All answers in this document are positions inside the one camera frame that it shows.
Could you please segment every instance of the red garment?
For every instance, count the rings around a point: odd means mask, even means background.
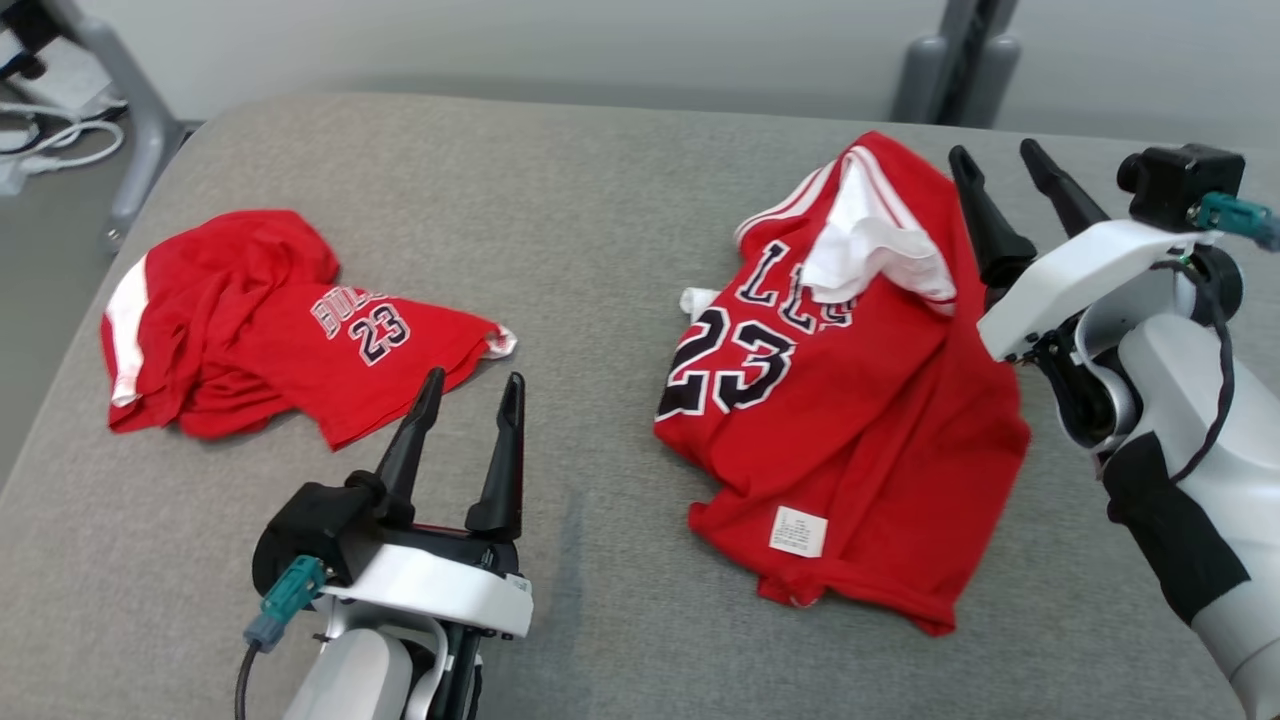
[[[335,287],[337,274],[329,246],[288,210],[229,213],[151,249],[102,315],[108,424],[177,420],[218,438],[296,407],[337,450],[403,415],[430,368],[444,366],[451,388],[515,343],[466,313]]]
[[[799,284],[855,147],[870,151],[858,161],[878,164],[881,200],[908,208],[938,246],[954,305],[884,277],[856,307],[820,305]],[[929,634],[954,630],[955,601],[1029,441],[1014,373],[978,336],[983,287],[955,187],[868,133],[744,223],[740,247],[737,277],[677,348],[654,424],[723,483],[691,506],[690,528],[758,573],[759,593],[777,602],[808,606],[833,589],[893,607]],[[778,550],[814,541],[774,534],[791,511],[827,520],[812,557]]]

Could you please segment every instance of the gray fabric surface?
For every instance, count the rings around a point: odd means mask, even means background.
[[[1015,227],[1062,233],[1018,159],[1019,136],[745,115],[415,96],[305,96],[246,106],[183,149],[105,287],[148,247],[214,214],[300,210],[364,287],[488,315],[521,346],[445,397],[416,502],[458,523],[483,480],[508,370],[529,380],[522,560],[530,637],[488,642],[481,717],[1235,717],[1225,680],[1165,607],[1128,533],[1105,518],[1087,457],[1050,391],[1023,372],[1034,443],[959,630],[837,597],[810,610],[685,527],[713,484],[650,421],[686,286],[737,266],[731,232],[879,127],[938,167],[964,142]],[[1140,145],[1047,137],[1108,210]],[[1245,190],[1275,204],[1280,164],[1251,158]],[[1252,277],[1275,259],[1235,242]],[[105,290],[81,327],[0,496],[0,716],[230,715],[256,612],[250,557],[305,480],[370,468],[383,430],[339,454],[311,420],[202,443],[113,436],[97,345]],[[1271,387],[1280,291],[1251,286],[1233,323]],[[316,650],[314,615],[261,659],[253,719],[276,717]]]

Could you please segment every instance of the gray metal leg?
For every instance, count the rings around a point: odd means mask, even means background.
[[[125,50],[124,44],[110,26],[81,12],[74,0],[46,0],[49,9],[58,14],[76,38],[96,56],[116,90],[129,101],[133,119],[133,160],[120,181],[120,188],[111,202],[111,214],[102,228],[100,241],[111,255],[120,249],[125,233],[133,225],[142,201],[155,184],[160,172],[182,145],[183,126],[174,119],[164,100],[142,74],[142,69]]]

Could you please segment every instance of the black tape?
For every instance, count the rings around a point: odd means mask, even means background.
[[[1249,573],[1204,510],[1169,479],[1160,439],[1147,433],[1116,451],[1102,470],[1107,515],[1133,534],[1183,623]]]

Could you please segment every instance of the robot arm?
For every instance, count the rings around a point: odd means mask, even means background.
[[[1211,147],[1129,158],[1125,220],[1108,219],[1036,141],[1021,155],[1071,236],[1039,259],[964,147],[951,152],[988,286],[983,342],[997,360],[1043,372],[1064,430],[1096,459],[1108,515],[1129,528],[1170,607],[1249,720],[1280,717],[1280,447],[1270,437],[1280,401],[1231,355],[1226,322],[1243,281],[1210,229],[1272,249],[1270,211],[1234,197],[1244,159]]]

